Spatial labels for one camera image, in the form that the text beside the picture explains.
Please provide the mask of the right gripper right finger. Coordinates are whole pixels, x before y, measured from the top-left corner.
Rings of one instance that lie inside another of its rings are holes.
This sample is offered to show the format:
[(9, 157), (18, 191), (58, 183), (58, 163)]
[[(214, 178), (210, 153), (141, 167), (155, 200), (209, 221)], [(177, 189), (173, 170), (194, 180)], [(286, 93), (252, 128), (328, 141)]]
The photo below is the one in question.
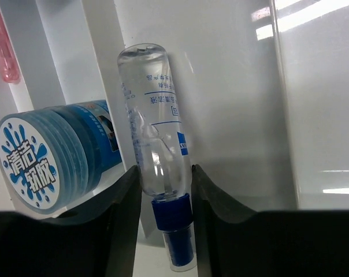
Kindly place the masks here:
[(199, 276), (349, 276), (349, 211), (257, 212), (192, 167)]

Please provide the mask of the pink correction tape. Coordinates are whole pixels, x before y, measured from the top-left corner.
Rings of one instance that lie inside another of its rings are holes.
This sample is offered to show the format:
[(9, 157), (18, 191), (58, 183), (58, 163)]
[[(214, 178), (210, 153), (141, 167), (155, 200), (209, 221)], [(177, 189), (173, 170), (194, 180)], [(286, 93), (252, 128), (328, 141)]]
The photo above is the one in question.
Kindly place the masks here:
[(0, 75), (4, 82), (17, 84), (20, 71), (8, 32), (0, 11)]

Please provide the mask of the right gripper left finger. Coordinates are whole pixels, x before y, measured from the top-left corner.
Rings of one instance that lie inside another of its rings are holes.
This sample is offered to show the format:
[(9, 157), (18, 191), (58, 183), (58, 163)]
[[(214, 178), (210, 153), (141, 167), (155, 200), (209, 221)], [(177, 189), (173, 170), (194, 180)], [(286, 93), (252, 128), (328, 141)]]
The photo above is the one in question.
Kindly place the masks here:
[(57, 218), (0, 212), (0, 276), (131, 276), (141, 199), (133, 166)]

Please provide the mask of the white blue glue pen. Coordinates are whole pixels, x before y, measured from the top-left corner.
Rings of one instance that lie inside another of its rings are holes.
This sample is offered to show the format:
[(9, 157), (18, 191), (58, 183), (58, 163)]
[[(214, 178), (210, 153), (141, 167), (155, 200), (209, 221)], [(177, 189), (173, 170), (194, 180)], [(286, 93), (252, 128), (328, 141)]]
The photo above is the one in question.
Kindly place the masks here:
[(123, 50), (118, 71), (142, 190), (151, 198), (170, 269), (195, 267), (192, 172), (169, 57), (157, 44)]

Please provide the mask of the blue putty jar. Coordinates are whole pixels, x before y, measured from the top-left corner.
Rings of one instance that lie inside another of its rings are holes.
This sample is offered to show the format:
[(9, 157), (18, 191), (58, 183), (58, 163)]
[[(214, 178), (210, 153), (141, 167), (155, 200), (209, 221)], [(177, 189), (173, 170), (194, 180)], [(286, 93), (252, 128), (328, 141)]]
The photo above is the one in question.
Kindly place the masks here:
[(121, 161), (105, 100), (0, 120), (2, 171), (18, 199), (39, 214), (52, 214), (89, 194)]

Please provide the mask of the white plastic organizer tray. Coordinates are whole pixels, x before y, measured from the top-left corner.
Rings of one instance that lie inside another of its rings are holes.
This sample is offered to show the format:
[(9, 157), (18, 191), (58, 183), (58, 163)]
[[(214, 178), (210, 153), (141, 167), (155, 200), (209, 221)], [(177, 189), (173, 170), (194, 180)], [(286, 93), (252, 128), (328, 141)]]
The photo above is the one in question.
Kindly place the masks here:
[[(349, 1), (0, 1), (21, 79), (0, 119), (106, 99), (134, 164), (117, 69), (169, 53), (191, 162), (250, 208), (349, 209)], [(0, 210), (20, 209), (0, 168)]]

